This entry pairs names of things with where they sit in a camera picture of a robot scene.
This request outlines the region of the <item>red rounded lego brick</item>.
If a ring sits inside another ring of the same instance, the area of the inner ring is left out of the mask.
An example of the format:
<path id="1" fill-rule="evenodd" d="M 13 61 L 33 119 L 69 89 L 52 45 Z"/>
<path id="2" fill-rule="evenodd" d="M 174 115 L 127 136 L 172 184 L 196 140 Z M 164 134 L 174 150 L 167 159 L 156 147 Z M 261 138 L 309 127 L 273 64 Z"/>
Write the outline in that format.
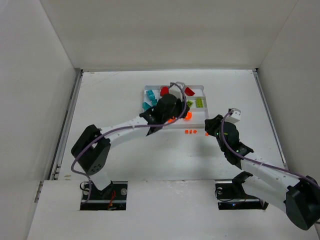
<path id="1" fill-rule="evenodd" d="M 167 86 L 164 86 L 160 89 L 160 96 L 163 97 L 164 95 L 169 94 L 169 88 Z"/>

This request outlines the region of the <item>teal lego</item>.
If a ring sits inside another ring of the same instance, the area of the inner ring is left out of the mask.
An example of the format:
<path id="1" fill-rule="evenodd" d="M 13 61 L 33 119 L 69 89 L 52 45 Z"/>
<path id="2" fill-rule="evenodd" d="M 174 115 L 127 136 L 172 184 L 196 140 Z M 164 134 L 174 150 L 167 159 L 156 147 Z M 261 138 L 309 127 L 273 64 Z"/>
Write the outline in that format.
<path id="1" fill-rule="evenodd" d="M 143 108 L 143 111 L 147 111 L 151 108 L 152 106 L 149 105 L 147 102 L 143 102 L 142 103 L 142 108 Z"/>
<path id="2" fill-rule="evenodd" d="M 153 100 L 151 101 L 151 103 L 152 103 L 153 106 L 156 106 L 157 103 L 158 103 L 158 100 L 157 100 L 157 99 L 153 99 Z"/>

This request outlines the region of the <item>teal rounded lego brick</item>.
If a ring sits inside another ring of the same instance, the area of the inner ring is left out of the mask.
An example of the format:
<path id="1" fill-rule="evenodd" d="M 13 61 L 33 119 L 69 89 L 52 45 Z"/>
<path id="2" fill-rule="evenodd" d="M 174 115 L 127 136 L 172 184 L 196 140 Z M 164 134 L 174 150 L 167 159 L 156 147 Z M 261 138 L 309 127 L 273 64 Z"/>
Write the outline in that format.
<path id="1" fill-rule="evenodd" d="M 157 98 L 156 98 L 156 96 L 155 96 L 155 94 L 154 94 L 154 92 L 150 89 L 150 90 L 147 90 L 146 92 L 146 96 L 148 97 L 148 99 L 150 100 L 150 101 L 153 101 L 153 100 L 156 100 Z"/>

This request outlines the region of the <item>lime lego brick cluster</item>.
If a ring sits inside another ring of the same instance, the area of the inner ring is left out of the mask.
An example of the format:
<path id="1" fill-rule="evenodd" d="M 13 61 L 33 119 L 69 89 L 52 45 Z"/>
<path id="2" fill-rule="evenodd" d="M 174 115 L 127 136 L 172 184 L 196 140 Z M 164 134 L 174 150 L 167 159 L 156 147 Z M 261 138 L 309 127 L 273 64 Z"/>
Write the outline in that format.
<path id="1" fill-rule="evenodd" d="M 188 106 L 189 108 L 191 108 L 193 104 L 194 104 L 194 103 L 193 103 L 192 101 L 190 101 L 190 100 L 187 101 L 187 106 Z"/>
<path id="2" fill-rule="evenodd" d="M 195 104 L 196 104 L 197 108 L 203 108 L 204 107 L 203 100 L 201 98 L 197 98 L 195 100 Z"/>

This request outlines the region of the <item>orange round disc piece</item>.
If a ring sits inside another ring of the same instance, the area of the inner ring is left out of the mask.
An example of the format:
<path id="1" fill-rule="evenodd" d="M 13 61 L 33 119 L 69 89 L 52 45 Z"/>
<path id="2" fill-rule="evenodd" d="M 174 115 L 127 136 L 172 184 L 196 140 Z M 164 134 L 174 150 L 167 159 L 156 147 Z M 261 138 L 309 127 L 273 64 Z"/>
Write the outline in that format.
<path id="1" fill-rule="evenodd" d="M 183 118 L 184 121 L 189 121 L 192 119 L 192 113 L 188 112 L 187 115 Z"/>

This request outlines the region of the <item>red long brick cluster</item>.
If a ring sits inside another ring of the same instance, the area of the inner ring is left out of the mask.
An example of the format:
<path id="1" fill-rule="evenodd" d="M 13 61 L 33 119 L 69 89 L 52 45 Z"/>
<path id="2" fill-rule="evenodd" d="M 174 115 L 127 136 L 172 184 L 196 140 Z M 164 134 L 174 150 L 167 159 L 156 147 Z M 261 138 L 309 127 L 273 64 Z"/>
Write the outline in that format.
<path id="1" fill-rule="evenodd" d="M 186 87 L 186 88 L 184 89 L 184 93 L 185 93 L 188 97 L 192 97 L 192 96 L 195 95 L 195 92 L 194 92 L 192 89 L 190 89 L 189 87 Z"/>

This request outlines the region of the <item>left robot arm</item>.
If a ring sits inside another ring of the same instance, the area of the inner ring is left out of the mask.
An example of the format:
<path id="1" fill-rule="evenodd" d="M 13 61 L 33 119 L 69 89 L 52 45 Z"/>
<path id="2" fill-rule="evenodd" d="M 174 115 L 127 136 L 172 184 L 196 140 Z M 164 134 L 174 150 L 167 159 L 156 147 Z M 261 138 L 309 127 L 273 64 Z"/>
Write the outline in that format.
<path id="1" fill-rule="evenodd" d="M 127 141 L 152 135 L 169 126 L 168 120 L 184 118 L 188 111 L 185 95 L 177 98 L 166 94 L 156 106 L 132 120 L 107 127 L 105 132 L 94 124 L 87 126 L 71 148 L 74 157 L 71 171 L 86 176 L 97 190 L 104 190 L 112 181 L 104 170 L 111 149 Z"/>

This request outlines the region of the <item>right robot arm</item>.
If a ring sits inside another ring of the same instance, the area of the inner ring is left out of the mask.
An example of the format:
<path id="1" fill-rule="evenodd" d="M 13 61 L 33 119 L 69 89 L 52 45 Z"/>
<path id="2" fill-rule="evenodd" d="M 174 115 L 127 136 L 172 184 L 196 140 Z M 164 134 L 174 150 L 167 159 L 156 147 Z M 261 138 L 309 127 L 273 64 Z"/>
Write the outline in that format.
<path id="1" fill-rule="evenodd" d="M 226 160 L 242 172 L 233 182 L 244 193 L 273 205 L 301 230 L 320 220 L 320 186 L 310 176 L 274 166 L 240 141 L 239 111 L 204 121 L 205 132 L 215 137 Z"/>

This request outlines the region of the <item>teal lego in tray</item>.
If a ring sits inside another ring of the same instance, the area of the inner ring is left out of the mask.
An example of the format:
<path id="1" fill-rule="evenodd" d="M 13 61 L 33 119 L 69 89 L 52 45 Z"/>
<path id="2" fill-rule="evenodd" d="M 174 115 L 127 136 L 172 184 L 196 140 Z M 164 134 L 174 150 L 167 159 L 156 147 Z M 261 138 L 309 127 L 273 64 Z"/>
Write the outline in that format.
<path id="1" fill-rule="evenodd" d="M 158 100 L 157 100 L 157 99 L 153 99 L 153 100 L 151 101 L 151 103 L 152 103 L 153 106 L 156 106 L 157 103 L 158 103 Z"/>

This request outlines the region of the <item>white compartment tray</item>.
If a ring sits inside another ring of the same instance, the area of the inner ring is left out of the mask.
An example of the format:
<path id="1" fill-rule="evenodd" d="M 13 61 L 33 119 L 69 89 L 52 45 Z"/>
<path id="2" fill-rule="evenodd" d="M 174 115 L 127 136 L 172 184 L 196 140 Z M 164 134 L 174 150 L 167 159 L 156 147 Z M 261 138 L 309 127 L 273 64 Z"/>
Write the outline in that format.
<path id="1" fill-rule="evenodd" d="M 168 91 L 166 85 L 145 85 L 143 90 L 142 109 L 152 107 L 155 100 L 159 101 L 164 93 Z M 203 85 L 186 85 L 184 89 L 189 111 L 185 118 L 175 123 L 171 119 L 167 128 L 175 129 L 202 129 L 205 127 L 205 120 L 209 118 L 209 111 Z"/>

